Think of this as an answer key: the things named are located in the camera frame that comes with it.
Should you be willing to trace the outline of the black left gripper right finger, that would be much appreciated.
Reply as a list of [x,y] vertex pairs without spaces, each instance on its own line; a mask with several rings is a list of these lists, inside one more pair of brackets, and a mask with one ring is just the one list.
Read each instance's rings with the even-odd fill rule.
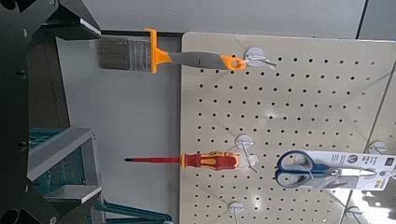
[[62,40],[93,40],[101,37],[101,28],[82,0],[29,0],[30,7],[44,3],[54,8],[37,31],[33,44],[51,42],[55,37]]

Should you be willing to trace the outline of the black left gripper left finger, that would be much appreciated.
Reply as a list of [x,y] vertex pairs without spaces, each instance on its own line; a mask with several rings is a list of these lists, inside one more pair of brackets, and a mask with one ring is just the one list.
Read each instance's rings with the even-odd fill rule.
[[103,224],[102,177],[95,134],[87,128],[33,129],[18,221]]

